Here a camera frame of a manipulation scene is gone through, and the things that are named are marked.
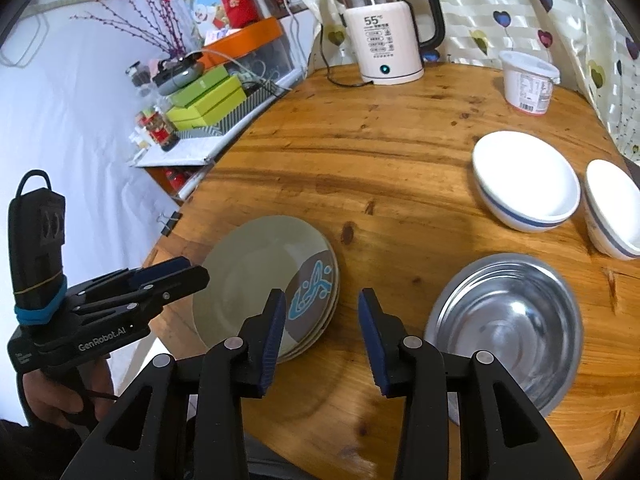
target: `metal bowl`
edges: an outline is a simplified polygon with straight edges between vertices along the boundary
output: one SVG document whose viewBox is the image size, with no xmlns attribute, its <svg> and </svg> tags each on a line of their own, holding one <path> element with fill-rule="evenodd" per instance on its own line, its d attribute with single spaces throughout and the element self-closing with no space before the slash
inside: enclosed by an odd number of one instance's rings
<svg viewBox="0 0 640 480">
<path fill-rule="evenodd" d="M 493 254 L 449 282 L 424 339 L 450 354 L 493 353 L 547 416 L 574 382 L 582 319 L 569 286 L 554 269 L 526 254 Z M 456 394 L 449 394 L 449 416 L 459 423 Z"/>
</svg>

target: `orange box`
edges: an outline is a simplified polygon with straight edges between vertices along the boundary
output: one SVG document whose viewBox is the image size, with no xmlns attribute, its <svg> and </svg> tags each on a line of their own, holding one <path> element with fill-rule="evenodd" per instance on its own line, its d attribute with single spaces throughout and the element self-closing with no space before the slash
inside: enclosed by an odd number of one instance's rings
<svg viewBox="0 0 640 480">
<path fill-rule="evenodd" d="M 231 36 L 204 46 L 202 48 L 202 58 L 199 61 L 204 63 L 205 70 L 208 70 L 209 68 L 229 61 L 223 56 L 219 56 L 213 52 L 207 52 L 207 48 L 209 47 L 234 59 L 240 59 L 242 56 L 246 56 L 248 53 L 257 50 L 270 41 L 277 40 L 280 36 L 282 36 L 280 22 L 271 16 L 270 18 L 247 25 Z"/>
</svg>

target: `wood grain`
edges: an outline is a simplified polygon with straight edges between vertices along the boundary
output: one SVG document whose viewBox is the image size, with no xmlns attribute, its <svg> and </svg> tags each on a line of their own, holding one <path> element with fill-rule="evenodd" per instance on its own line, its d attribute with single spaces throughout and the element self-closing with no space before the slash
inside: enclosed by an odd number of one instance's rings
<svg viewBox="0 0 640 480">
<path fill-rule="evenodd" d="M 335 70 L 356 79 L 355 67 Z M 640 415 L 640 268 L 598 253 L 582 207 L 565 224 L 523 234 L 498 223 L 472 182 L 471 151 L 496 130 L 557 148 L 583 177 L 590 160 L 624 167 L 593 110 L 554 90 L 548 113 L 511 108 L 495 70 L 430 66 L 417 82 L 337 88 L 316 73 L 262 115 L 182 208 L 156 261 L 201 262 L 251 219 L 304 219 L 331 242 L 342 278 L 334 319 L 308 352 L 278 367 L 261 401 L 243 403 L 245 429 L 321 479 L 392 477 L 402 401 L 374 386 L 356 320 L 356 295 L 373 286 L 383 308 L 422 335 L 431 306 L 466 264 L 498 252 L 532 254 L 571 285 L 584 321 L 578 376 L 548 421 L 585 480 L 596 478 Z M 204 346 L 189 300 L 153 329 L 177 358 Z M 450 426 L 450 476 L 460 474 Z"/>
</svg>

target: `human hand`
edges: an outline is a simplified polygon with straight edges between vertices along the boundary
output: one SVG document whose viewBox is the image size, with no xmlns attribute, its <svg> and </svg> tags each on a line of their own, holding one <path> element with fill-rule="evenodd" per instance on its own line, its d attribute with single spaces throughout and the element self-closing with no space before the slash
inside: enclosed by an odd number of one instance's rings
<svg viewBox="0 0 640 480">
<path fill-rule="evenodd" d="M 79 413 L 82 411 L 82 398 L 62 384 L 48 379 L 40 370 L 34 370 L 22 376 L 24 397 L 31 411 L 40 420 L 55 424 L 60 428 L 71 428 L 64 413 Z M 92 369 L 89 390 L 113 395 L 113 381 L 106 358 L 96 359 Z M 92 399 L 94 402 L 95 418 L 102 420 L 107 414 L 113 401 L 109 399 Z"/>
</svg>

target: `silver screw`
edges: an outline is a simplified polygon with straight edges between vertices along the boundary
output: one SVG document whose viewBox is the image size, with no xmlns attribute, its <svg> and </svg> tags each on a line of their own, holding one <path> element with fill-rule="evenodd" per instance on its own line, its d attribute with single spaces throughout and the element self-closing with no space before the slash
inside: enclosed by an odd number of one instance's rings
<svg viewBox="0 0 640 480">
<path fill-rule="evenodd" d="M 229 339 L 225 340 L 225 346 L 229 348 L 229 350 L 235 350 L 236 348 L 240 348 L 244 344 L 241 337 L 233 336 Z"/>
<path fill-rule="evenodd" d="M 481 350 L 476 354 L 476 359 L 478 359 L 478 362 L 483 365 L 490 365 L 494 362 L 494 355 L 486 350 Z"/>
<path fill-rule="evenodd" d="M 151 362 L 156 368 L 164 368 L 171 362 L 171 356 L 169 354 L 158 354 Z"/>
<path fill-rule="evenodd" d="M 420 348 L 422 346 L 422 339 L 415 335 L 408 335 L 402 339 L 402 344 L 407 348 Z"/>
</svg>

